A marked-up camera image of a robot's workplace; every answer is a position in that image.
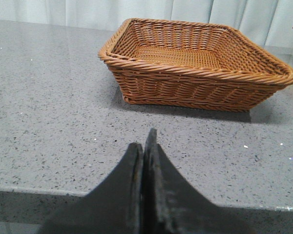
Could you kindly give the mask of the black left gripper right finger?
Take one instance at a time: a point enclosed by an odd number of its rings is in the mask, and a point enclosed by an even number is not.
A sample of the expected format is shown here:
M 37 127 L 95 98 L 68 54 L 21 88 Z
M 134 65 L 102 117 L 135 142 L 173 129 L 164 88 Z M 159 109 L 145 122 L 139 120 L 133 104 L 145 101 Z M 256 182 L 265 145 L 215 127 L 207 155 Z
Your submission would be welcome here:
M 149 131 L 143 167 L 146 234 L 254 234 L 240 218 L 213 204 L 178 172 Z

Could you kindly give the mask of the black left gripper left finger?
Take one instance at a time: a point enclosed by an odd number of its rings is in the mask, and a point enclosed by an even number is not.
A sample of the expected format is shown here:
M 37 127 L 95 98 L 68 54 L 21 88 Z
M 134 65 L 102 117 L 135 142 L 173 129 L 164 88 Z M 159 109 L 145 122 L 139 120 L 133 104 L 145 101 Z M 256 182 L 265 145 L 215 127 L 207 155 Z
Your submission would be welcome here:
M 142 146 L 131 143 L 104 181 L 76 203 L 54 213 L 38 233 L 140 233 L 142 171 Z

